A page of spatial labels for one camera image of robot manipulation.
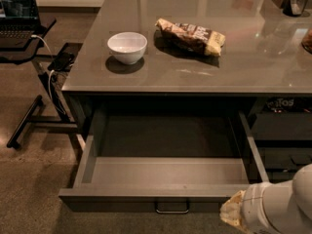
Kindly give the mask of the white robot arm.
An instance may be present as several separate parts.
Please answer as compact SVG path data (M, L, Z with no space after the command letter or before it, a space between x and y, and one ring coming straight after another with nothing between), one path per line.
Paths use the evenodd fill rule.
M244 234L312 234L312 165L299 169L292 180L238 191L219 216Z

